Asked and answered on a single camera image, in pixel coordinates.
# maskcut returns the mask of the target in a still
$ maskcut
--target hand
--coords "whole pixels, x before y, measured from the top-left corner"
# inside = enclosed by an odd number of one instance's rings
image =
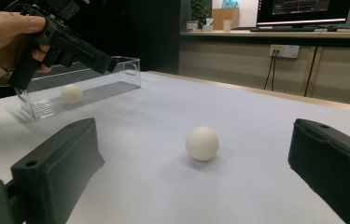
[[[26,34],[40,32],[45,26],[46,21],[42,17],[0,11],[0,67],[6,71],[13,69],[29,41]],[[49,46],[40,45],[40,49],[35,49],[32,55],[42,62],[48,50]],[[41,64],[38,70],[48,72],[50,68]]]

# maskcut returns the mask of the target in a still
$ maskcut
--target monitor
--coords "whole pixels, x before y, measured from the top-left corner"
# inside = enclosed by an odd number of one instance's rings
[[[259,0],[256,26],[346,23],[350,0]]]

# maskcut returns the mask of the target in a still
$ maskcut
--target white tabletop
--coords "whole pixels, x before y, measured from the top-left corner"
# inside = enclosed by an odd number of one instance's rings
[[[350,135],[350,110],[142,73],[142,88],[41,120],[0,100],[0,179],[66,124],[95,118],[106,161],[68,223],[343,223],[287,163],[293,122]],[[220,149],[191,159],[187,133],[217,132]]]

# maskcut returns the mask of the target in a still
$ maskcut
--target ping pong ball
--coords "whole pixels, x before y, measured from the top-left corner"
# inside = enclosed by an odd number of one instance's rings
[[[75,84],[65,85],[61,96],[68,104],[76,104],[82,99],[82,89]]]
[[[216,156],[219,147],[215,131],[207,127],[197,127],[187,134],[186,149],[197,161],[208,161]]]

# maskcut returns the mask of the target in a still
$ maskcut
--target wall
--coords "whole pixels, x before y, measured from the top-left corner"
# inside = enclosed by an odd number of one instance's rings
[[[238,0],[241,16],[239,26],[256,26],[257,7],[259,0]],[[222,0],[212,0],[212,8],[221,8]]]

